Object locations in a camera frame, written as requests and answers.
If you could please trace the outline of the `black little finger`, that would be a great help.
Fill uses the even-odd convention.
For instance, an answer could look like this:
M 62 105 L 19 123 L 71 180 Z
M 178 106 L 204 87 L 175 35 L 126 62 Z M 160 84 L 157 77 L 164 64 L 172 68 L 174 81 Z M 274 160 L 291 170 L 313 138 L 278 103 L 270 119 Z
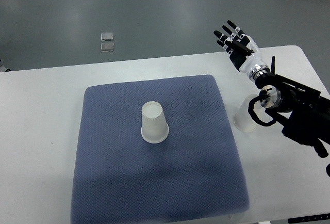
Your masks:
M 234 33 L 237 36 L 245 36 L 245 32 L 240 27 L 238 27 L 235 23 L 233 23 L 231 20 L 228 20 L 227 23 L 234 30 Z

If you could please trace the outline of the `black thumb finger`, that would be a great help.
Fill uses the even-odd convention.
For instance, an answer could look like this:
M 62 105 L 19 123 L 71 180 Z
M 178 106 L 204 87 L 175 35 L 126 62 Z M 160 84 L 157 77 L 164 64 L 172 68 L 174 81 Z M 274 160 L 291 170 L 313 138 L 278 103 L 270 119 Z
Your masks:
M 241 43 L 233 40 L 229 41 L 226 40 L 224 42 L 225 45 L 227 45 L 229 48 L 231 48 L 233 51 L 239 52 L 241 54 L 253 54 L 254 51 L 252 49 L 247 48 L 246 46 L 242 45 Z

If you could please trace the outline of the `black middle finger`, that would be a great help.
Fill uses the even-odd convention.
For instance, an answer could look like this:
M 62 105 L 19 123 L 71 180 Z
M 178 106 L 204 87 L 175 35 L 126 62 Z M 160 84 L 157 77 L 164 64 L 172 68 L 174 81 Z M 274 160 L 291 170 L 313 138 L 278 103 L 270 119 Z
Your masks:
M 215 30 L 213 34 L 217 37 L 217 44 L 227 44 L 229 43 L 229 37 L 218 30 Z

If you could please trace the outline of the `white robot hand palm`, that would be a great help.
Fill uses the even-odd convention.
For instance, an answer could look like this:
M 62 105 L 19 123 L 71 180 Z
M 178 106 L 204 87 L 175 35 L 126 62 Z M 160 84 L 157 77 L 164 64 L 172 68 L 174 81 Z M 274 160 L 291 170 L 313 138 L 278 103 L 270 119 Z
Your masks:
M 245 35 L 241 39 L 235 40 L 242 45 L 254 51 L 253 54 L 241 54 L 233 51 L 229 58 L 233 63 L 234 67 L 239 71 L 248 76 L 249 79 L 256 79 L 260 74 L 265 74 L 268 71 L 267 64 L 262 60 L 262 53 L 252 39 L 251 36 Z

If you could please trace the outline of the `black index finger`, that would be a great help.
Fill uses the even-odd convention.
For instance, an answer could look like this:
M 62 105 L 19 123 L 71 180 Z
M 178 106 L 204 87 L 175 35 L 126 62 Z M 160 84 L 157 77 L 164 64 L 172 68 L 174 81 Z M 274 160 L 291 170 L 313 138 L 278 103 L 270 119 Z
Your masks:
M 217 44 L 221 46 L 227 54 L 230 55 L 233 52 L 233 50 L 221 40 L 217 40 Z

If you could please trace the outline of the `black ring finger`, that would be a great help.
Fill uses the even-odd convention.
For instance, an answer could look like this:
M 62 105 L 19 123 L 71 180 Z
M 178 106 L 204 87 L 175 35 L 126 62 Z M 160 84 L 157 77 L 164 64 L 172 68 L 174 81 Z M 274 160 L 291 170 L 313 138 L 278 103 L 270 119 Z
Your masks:
M 237 40 L 239 38 L 239 35 L 237 34 L 237 31 L 238 31 L 239 27 L 238 26 L 232 26 L 231 28 L 233 30 L 231 30 L 230 28 L 228 28 L 225 25 L 222 26 L 222 29 L 228 34 L 228 36 L 230 38 L 232 38 L 233 40 Z

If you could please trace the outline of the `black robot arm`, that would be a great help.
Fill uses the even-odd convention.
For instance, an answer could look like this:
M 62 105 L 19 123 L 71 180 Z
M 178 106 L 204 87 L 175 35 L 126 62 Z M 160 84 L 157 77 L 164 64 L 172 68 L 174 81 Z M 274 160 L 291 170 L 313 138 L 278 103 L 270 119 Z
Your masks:
M 320 91 L 275 73 L 275 57 L 268 66 L 255 41 L 232 21 L 215 30 L 221 46 L 241 73 L 248 76 L 260 90 L 248 104 L 247 113 L 261 126 L 279 123 L 282 134 L 305 146 L 314 148 L 321 158 L 329 153 L 329 99 Z

